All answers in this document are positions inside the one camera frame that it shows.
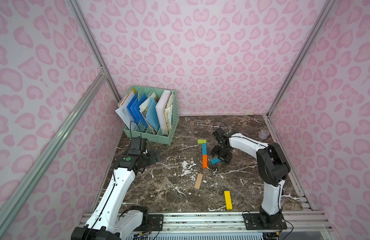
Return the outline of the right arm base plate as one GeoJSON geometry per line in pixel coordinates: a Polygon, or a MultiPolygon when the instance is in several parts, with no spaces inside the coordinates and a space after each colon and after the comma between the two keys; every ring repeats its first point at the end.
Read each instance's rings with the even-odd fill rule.
{"type": "Polygon", "coordinates": [[[242,217],[246,230],[272,230],[282,232],[288,229],[284,216],[280,213],[270,216],[265,212],[256,214],[243,212],[242,217]]]}

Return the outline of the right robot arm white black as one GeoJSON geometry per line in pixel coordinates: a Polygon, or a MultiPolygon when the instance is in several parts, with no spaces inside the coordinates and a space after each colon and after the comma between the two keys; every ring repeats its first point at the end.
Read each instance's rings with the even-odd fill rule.
{"type": "Polygon", "coordinates": [[[238,149],[257,160],[258,173],[264,181],[263,202],[259,213],[260,226],[269,229],[282,221],[281,193],[291,171],[286,156],[277,143],[262,143],[234,131],[222,128],[213,131],[218,144],[212,149],[212,156],[229,164],[232,150],[238,149]]]}

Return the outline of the orange building block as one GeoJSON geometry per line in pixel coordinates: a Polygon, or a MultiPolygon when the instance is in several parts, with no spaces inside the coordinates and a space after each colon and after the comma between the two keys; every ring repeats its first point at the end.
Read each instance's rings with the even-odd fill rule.
{"type": "Polygon", "coordinates": [[[208,168],[208,156],[203,155],[203,168],[207,169],[208,168]]]}

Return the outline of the yellow building block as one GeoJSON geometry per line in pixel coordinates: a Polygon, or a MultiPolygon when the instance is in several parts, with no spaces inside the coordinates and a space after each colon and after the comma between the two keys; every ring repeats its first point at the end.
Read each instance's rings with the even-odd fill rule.
{"type": "Polygon", "coordinates": [[[226,209],[232,210],[233,204],[232,204],[232,198],[231,198],[230,191],[224,191],[224,196],[225,196],[225,202],[226,202],[226,209]]]}

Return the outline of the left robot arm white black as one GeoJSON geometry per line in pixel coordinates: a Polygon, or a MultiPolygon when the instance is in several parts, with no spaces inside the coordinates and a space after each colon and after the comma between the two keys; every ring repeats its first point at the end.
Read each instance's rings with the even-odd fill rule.
{"type": "Polygon", "coordinates": [[[125,240],[148,224],[148,209],[136,206],[121,217],[119,210],[139,170],[160,162],[158,149],[127,150],[115,160],[113,176],[100,203],[83,227],[76,227],[72,240],[125,240]]]}

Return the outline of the teal block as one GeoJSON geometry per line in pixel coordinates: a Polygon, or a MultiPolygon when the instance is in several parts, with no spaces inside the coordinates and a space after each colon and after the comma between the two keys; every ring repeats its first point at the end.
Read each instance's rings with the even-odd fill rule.
{"type": "Polygon", "coordinates": [[[215,164],[220,163],[220,162],[221,162],[221,160],[219,158],[214,158],[214,159],[211,160],[212,165],[215,165],[215,164]]]}
{"type": "Polygon", "coordinates": [[[207,155],[207,144],[206,143],[202,143],[202,154],[203,155],[207,155]]]}

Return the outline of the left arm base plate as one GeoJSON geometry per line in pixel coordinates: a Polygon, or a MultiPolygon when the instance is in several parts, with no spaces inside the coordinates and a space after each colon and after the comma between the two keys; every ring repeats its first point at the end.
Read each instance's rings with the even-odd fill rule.
{"type": "Polygon", "coordinates": [[[142,223],[136,226],[134,232],[148,232],[163,230],[164,215],[163,214],[143,214],[142,223]]]}

